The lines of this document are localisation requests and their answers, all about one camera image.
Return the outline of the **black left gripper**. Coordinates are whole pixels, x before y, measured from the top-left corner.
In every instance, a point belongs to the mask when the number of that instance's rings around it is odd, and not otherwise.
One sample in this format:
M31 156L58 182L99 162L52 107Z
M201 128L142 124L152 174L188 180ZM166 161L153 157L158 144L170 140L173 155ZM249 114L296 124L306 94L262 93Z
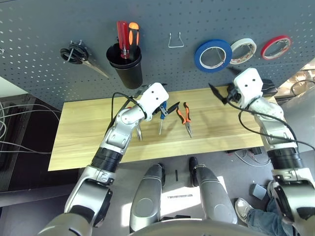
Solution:
M167 101L164 101L158 108L156 108L156 110L152 113L152 115L156 115L158 112L160 112L160 117L164 118L168 116L169 114L171 114L173 111L175 111L178 108L179 104L180 102L177 102L171 107L169 107L167 110Z

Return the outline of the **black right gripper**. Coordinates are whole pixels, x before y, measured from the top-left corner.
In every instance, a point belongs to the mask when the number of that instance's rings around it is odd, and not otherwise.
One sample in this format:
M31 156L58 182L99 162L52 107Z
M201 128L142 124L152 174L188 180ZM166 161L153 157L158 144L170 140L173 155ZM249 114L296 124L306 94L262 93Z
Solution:
M237 76L240 74L240 70L233 68L233 67L228 67L227 68L234 76ZM213 93L213 95L218 98L223 104L226 104L227 102L236 102L239 103L240 101L240 93L237 91L235 85L233 83L229 84L227 87L227 97L223 97L219 90L214 87L213 85L211 85L209 83L209 87Z

